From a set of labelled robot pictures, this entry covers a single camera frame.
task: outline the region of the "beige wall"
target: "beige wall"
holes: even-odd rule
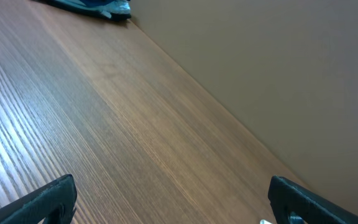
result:
[[[135,23],[284,163],[358,214],[358,1],[131,6]]]

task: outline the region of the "brown wooden surface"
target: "brown wooden surface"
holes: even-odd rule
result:
[[[75,223],[273,221],[300,182],[131,22],[0,0],[0,208],[66,173]]]

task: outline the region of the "wood grain surface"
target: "wood grain surface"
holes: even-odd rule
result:
[[[74,223],[274,221],[301,183],[133,23],[0,0],[0,208],[67,173]]]

